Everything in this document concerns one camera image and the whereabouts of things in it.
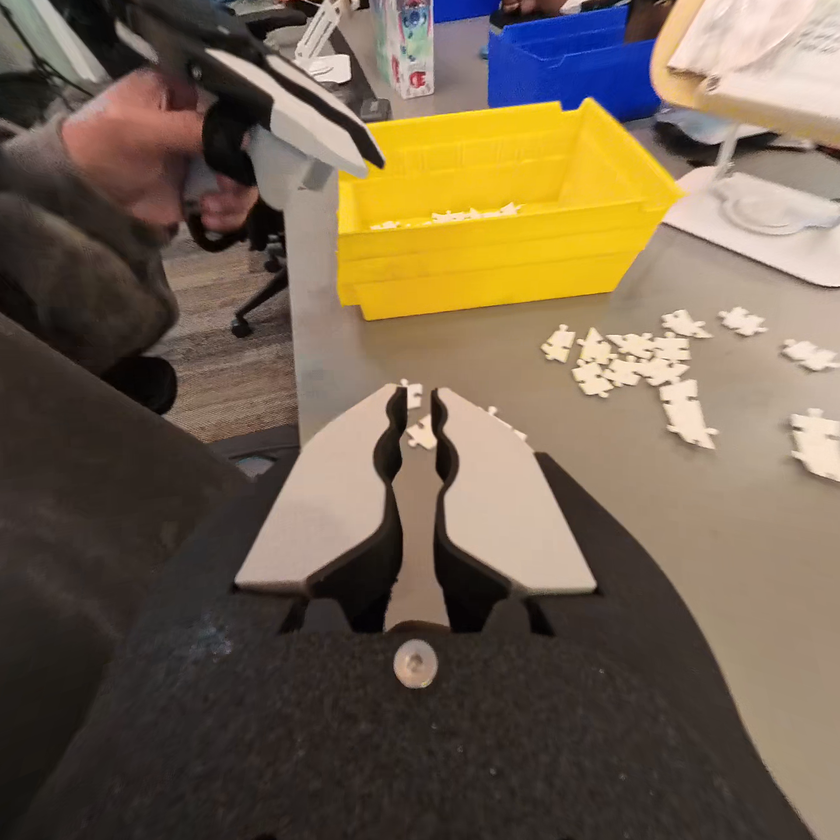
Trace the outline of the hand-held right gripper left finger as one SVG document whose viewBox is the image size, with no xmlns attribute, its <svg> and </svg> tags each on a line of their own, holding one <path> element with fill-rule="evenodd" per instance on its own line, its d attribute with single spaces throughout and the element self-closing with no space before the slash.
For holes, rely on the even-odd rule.
<svg viewBox="0 0 840 840">
<path fill-rule="evenodd" d="M 393 481 L 406 425 L 406 388 L 389 383 L 310 438 L 236 573 L 236 588 L 330 600 L 353 630 L 381 632 L 403 563 Z"/>
</svg>

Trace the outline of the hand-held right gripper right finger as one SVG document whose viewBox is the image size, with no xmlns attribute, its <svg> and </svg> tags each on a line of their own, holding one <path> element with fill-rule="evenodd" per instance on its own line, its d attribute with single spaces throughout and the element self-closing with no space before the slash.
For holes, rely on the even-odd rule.
<svg viewBox="0 0 840 840">
<path fill-rule="evenodd" d="M 497 604 L 592 595 L 595 575 L 538 454 L 480 407 L 434 389 L 434 572 L 450 629 L 480 632 Z"/>
</svg>

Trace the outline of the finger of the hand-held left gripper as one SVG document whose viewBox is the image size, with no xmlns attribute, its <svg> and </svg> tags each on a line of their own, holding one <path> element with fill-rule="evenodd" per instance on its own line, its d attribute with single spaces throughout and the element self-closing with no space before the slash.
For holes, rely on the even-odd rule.
<svg viewBox="0 0 840 840">
<path fill-rule="evenodd" d="M 232 180 L 256 186 L 273 209 L 300 190 L 319 192 L 333 174 L 370 173 L 370 131 L 306 72 L 278 56 L 256 64 L 207 49 L 205 161 Z"/>
<path fill-rule="evenodd" d="M 265 57 L 272 79 L 269 129 L 280 140 L 335 169 L 385 167 L 367 125 L 308 73 L 275 55 Z"/>
</svg>

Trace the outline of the yellow plastic bins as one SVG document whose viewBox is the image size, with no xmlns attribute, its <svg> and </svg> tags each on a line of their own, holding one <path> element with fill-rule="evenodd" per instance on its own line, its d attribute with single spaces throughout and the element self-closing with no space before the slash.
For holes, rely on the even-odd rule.
<svg viewBox="0 0 840 840">
<path fill-rule="evenodd" d="M 684 193 L 592 99 L 380 122 L 385 167 L 339 176 L 337 292 L 367 321 L 611 292 Z M 387 219 L 516 217 L 370 231 Z"/>
</svg>

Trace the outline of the person's left forearm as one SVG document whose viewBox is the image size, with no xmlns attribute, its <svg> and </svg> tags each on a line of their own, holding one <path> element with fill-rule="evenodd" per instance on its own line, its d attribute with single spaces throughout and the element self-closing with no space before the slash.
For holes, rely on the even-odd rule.
<svg viewBox="0 0 840 840">
<path fill-rule="evenodd" d="M 151 226 L 92 189 L 67 157 L 63 119 L 2 121 L 2 314 L 100 375 L 153 347 L 179 308 Z"/>
</svg>

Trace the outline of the batch of loose puzzle pieces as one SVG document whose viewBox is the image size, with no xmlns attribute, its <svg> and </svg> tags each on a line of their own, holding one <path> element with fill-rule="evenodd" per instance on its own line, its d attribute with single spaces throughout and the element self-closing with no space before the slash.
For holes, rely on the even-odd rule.
<svg viewBox="0 0 840 840">
<path fill-rule="evenodd" d="M 407 220 L 387 219 L 369 225 L 368 229 L 370 231 L 382 231 L 459 224 L 462 222 L 479 222 L 488 219 L 516 217 L 522 209 L 523 205 L 515 202 L 509 202 L 503 206 L 491 208 L 486 211 L 470 207 L 465 211 L 447 210 L 442 213 L 430 213 L 425 217 L 415 217 Z"/>
</svg>

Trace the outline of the loose white puzzle pieces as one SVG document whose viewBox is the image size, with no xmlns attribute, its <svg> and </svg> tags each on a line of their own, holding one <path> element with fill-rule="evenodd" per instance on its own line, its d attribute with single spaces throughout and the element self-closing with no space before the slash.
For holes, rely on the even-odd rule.
<svg viewBox="0 0 840 840">
<path fill-rule="evenodd" d="M 685 444 L 715 449 L 718 430 L 706 423 L 694 379 L 672 381 L 658 389 L 659 401 L 667 419 L 667 430 Z"/>
</svg>

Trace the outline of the single white puzzle piece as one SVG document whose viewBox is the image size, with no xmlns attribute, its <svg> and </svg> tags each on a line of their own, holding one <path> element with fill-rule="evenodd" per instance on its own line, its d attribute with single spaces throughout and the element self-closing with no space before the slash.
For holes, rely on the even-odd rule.
<svg viewBox="0 0 840 840">
<path fill-rule="evenodd" d="M 668 312 L 661 317 L 665 331 L 688 340 L 708 340 L 712 338 L 703 321 L 693 319 L 685 309 Z"/>
<path fill-rule="evenodd" d="M 752 313 L 746 308 L 735 307 L 717 314 L 721 326 L 743 338 L 752 338 L 769 331 L 765 318 Z"/>
<path fill-rule="evenodd" d="M 806 340 L 784 341 L 780 354 L 811 372 L 833 371 L 839 368 L 838 352 L 824 349 Z"/>
</svg>

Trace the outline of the scattered white puzzle pieces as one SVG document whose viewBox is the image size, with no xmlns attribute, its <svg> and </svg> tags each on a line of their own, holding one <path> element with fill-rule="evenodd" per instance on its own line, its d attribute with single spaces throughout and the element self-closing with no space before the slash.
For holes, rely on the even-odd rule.
<svg viewBox="0 0 840 840">
<path fill-rule="evenodd" d="M 791 456 L 811 475 L 839 482 L 839 421 L 821 409 L 790 415 Z"/>
</svg>

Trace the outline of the white phone stand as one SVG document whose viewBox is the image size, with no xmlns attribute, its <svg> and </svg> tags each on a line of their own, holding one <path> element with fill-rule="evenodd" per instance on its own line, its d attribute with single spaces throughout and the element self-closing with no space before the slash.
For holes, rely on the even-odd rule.
<svg viewBox="0 0 840 840">
<path fill-rule="evenodd" d="M 342 1 L 321 2 L 297 42 L 293 63 L 315 81 L 340 85 L 351 79 L 349 56 L 336 52 L 327 54 L 331 37 L 339 30 L 345 6 Z"/>
</svg>

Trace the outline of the colourful printed carton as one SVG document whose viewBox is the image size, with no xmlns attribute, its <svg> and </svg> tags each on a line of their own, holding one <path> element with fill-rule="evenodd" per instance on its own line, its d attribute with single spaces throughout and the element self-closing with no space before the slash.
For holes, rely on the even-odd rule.
<svg viewBox="0 0 840 840">
<path fill-rule="evenodd" d="M 434 74 L 434 4 L 370 1 L 376 64 L 403 100 L 431 96 Z"/>
</svg>

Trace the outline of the blue plastic bin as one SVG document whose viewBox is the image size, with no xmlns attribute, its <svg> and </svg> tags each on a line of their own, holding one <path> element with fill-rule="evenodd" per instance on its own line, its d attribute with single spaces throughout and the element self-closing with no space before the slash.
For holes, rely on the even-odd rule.
<svg viewBox="0 0 840 840">
<path fill-rule="evenodd" d="M 458 22 L 488 17 L 499 8 L 501 1 L 433 1 L 434 24 Z"/>
<path fill-rule="evenodd" d="M 585 99 L 619 122 L 647 119 L 662 105 L 650 77 L 655 42 L 627 40 L 629 3 L 555 17 L 501 23 L 490 19 L 487 106 L 504 109 Z"/>
</svg>

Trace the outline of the person's dark clothing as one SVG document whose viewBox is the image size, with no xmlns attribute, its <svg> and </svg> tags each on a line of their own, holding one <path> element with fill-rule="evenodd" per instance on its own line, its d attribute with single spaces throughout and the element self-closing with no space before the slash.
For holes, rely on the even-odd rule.
<svg viewBox="0 0 840 840">
<path fill-rule="evenodd" d="M 2 838 L 318 830 L 304 595 L 234 583 L 256 480 L 2 324 Z"/>
</svg>

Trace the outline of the white stand with clear supports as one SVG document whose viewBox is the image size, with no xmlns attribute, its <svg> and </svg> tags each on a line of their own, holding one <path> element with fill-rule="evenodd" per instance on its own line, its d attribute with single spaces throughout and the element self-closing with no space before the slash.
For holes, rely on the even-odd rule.
<svg viewBox="0 0 840 840">
<path fill-rule="evenodd" d="M 737 171 L 743 126 L 725 123 L 712 163 L 677 181 L 665 223 L 806 284 L 839 286 L 838 201 Z"/>
</svg>

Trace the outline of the white printed paper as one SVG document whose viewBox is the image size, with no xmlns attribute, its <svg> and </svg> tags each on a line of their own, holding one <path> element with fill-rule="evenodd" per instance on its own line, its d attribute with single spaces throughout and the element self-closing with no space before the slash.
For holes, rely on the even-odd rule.
<svg viewBox="0 0 840 840">
<path fill-rule="evenodd" d="M 706 1 L 668 60 L 710 93 L 829 106 L 838 93 L 838 1 Z"/>
</svg>

